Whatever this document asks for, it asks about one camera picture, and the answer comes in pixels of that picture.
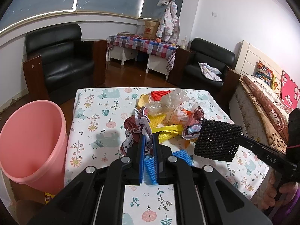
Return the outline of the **white headboard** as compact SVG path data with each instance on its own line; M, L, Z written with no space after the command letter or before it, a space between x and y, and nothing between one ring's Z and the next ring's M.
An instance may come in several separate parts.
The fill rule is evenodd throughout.
M245 40L241 43L234 70L240 75L254 76L259 61L271 69L277 78L281 79L283 71L282 68L267 55Z

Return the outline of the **red foam net sleeve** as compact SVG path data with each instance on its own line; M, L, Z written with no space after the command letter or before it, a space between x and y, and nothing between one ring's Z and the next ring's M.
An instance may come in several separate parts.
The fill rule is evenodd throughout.
M151 96L154 101L160 101L161 98L167 94L169 94L171 90L156 90L151 92Z

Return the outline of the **clear bubble wrap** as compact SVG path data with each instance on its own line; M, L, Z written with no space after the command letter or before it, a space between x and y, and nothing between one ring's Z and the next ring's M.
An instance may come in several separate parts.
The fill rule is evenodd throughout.
M184 89L175 89L162 96L160 100L146 103L145 107L151 116L158 116L172 112L174 109L188 100L190 100L190 98Z

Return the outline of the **yellow plastic bag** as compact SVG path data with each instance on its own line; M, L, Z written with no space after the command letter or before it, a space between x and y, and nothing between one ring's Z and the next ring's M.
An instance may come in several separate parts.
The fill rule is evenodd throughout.
M159 143L170 140L177 135L182 135L184 127L181 124L173 124L165 127L152 128L153 134L158 134Z

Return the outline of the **black foam net sleeve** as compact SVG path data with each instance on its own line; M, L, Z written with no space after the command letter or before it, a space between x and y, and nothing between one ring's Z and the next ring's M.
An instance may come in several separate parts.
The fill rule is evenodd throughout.
M238 151L238 138L243 128L234 123L202 121L200 135L195 142L194 154L203 158L231 162Z

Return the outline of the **orange peel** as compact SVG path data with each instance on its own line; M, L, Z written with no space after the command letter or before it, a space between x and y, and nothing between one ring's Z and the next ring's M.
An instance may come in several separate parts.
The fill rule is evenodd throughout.
M146 104L148 104L150 102L154 102L154 99L153 99L151 93L149 93L149 94L141 94L140 98L139 98L139 100L137 102L136 107L138 109L140 109L141 107L145 107Z

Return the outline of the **red flower pillow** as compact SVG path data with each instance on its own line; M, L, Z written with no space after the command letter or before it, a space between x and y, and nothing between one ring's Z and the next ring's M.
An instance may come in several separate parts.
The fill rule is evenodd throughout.
M282 71L281 85L283 103L286 107L294 110L299 103L299 87L284 70Z

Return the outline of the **plaid tablecloth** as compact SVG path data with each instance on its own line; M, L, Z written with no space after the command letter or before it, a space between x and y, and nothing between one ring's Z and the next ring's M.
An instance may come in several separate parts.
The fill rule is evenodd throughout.
M108 47L118 46L145 52L167 60L166 70L170 72L174 67L177 47L165 42L135 38L131 36L113 35L107 38Z

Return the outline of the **orange white snack wrapper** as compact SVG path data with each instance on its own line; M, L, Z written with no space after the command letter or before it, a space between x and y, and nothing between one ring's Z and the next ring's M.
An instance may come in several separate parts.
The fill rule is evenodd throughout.
M186 110L183 107L177 107L172 112L167 114L166 121L171 125L185 125L188 122L191 114L191 111Z

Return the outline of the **blue foam net sleeve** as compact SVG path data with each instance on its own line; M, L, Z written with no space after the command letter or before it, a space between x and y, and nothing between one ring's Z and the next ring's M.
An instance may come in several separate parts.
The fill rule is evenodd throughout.
M181 149L172 153L177 159L184 160L188 165L193 166L193 158L187 151ZM159 174L163 174L166 171L166 162L158 162L150 154L146 156L144 161L144 167L146 168L146 174L144 174L144 183L147 185L158 184Z

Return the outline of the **colourful paper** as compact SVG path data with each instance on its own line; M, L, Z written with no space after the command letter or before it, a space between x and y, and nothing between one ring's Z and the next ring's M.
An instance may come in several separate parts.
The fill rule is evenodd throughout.
M134 144L138 144L140 137L145 136L145 155L150 154L152 144L152 129L150 127L150 119L147 116L147 109L145 106L140 109L135 108L134 114L124 121L125 140L121 144L120 151L126 155L128 149Z
M200 136L204 112L200 106L197 106L189 116L187 123L184 125L182 137L185 140L196 139Z

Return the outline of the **colourful pillow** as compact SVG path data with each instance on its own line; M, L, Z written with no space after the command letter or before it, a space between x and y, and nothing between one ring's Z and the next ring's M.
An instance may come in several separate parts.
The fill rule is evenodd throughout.
M274 72L259 60L254 76L261 79L268 86L271 86Z

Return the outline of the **yellow foam net sleeve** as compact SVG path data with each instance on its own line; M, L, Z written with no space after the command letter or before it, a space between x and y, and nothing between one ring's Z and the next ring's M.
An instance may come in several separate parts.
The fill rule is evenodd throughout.
M162 128L165 126L165 118L166 118L166 114L160 114L157 116L151 116L150 114L148 115L149 118L149 126L150 128L153 130L155 128Z

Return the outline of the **pink plastic trash bin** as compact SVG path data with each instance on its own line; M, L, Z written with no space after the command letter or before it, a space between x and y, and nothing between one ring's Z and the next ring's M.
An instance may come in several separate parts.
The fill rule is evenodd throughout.
M68 135L61 108L36 100L15 111L1 131L1 169L18 184L57 194L64 187Z

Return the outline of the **bed with brown blanket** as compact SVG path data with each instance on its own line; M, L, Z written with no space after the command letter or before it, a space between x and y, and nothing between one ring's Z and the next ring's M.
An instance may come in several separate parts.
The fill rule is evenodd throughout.
M292 109L261 79L251 75L240 77L229 102L229 112L233 122L243 127L245 136L286 152L288 117Z

